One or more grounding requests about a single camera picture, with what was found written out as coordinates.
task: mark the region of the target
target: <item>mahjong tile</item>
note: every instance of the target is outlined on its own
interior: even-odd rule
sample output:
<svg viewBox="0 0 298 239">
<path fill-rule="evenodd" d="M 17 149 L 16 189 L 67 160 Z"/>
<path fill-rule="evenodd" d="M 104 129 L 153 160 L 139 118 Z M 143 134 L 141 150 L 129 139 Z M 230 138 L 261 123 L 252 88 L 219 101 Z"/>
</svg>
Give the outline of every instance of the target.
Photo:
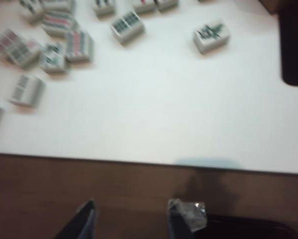
<svg viewBox="0 0 298 239">
<path fill-rule="evenodd" d="M 0 54 L 7 57 L 8 50 L 18 44 L 21 38 L 13 31 L 7 29 L 0 35 Z"/>
<path fill-rule="evenodd" d="M 19 0 L 20 14 L 28 21 L 35 21 L 44 14 L 44 8 L 39 0 Z"/>
<path fill-rule="evenodd" d="M 8 50 L 9 58 L 18 66 L 25 67 L 41 53 L 40 44 L 34 39 L 22 40 Z"/>
<path fill-rule="evenodd" d="M 95 0 L 94 11 L 97 16 L 112 13 L 114 10 L 114 0 Z"/>
<path fill-rule="evenodd" d="M 152 11 L 155 9 L 154 0 L 131 0 L 133 9 L 136 13 Z"/>
<path fill-rule="evenodd" d="M 86 31 L 74 30 L 66 34 L 66 59 L 70 62 L 90 61 L 93 53 L 93 40 Z"/>
<path fill-rule="evenodd" d="M 65 37 L 66 33 L 75 27 L 76 20 L 66 12 L 49 11 L 42 20 L 42 28 L 49 35 Z"/>
<path fill-rule="evenodd" d="M 124 43 L 143 32 L 144 24 L 139 16 L 131 11 L 114 21 L 111 29 L 117 40 L 120 43 Z"/>
<path fill-rule="evenodd" d="M 40 56 L 40 68 L 47 73 L 61 73 L 67 70 L 65 46 L 61 42 L 48 43 Z"/>
<path fill-rule="evenodd" d="M 22 75 L 8 101 L 14 105 L 32 107 L 42 86 L 42 80 L 34 76 Z"/>
<path fill-rule="evenodd" d="M 176 6 L 179 3 L 179 0 L 155 0 L 155 2 L 159 10 L 164 10 Z"/>
<path fill-rule="evenodd" d="M 222 20 L 215 20 L 194 31 L 193 40 L 200 53 L 228 42 L 230 32 Z"/>
<path fill-rule="evenodd" d="M 71 12 L 74 6 L 74 0 L 42 0 L 42 3 L 47 11 Z"/>
</svg>

